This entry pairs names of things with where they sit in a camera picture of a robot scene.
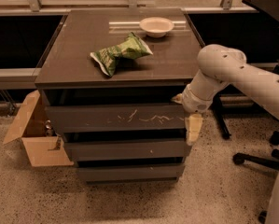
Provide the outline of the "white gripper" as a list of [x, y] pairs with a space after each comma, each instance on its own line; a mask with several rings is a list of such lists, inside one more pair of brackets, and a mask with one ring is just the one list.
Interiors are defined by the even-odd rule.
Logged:
[[192, 145], [197, 141], [202, 128], [203, 117], [199, 113], [204, 113], [210, 107], [213, 98], [201, 98], [193, 93], [190, 85], [187, 85], [182, 94], [178, 93], [171, 101], [182, 104], [188, 113], [194, 113], [185, 117], [186, 141], [188, 145]]

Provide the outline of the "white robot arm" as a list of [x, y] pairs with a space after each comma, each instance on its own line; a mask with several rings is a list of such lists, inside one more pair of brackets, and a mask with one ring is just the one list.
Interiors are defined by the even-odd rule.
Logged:
[[[279, 75], [246, 63], [246, 56], [238, 49], [212, 44], [202, 48], [197, 56], [199, 70], [182, 93], [172, 100], [181, 104], [188, 117], [189, 142], [197, 139], [202, 125], [202, 113], [213, 102], [214, 96], [228, 85], [234, 86], [272, 116], [279, 120]], [[279, 157], [279, 149], [273, 152]], [[269, 207], [258, 220], [262, 224], [279, 224], [279, 162], [237, 153], [233, 162], [252, 161], [278, 171]]]

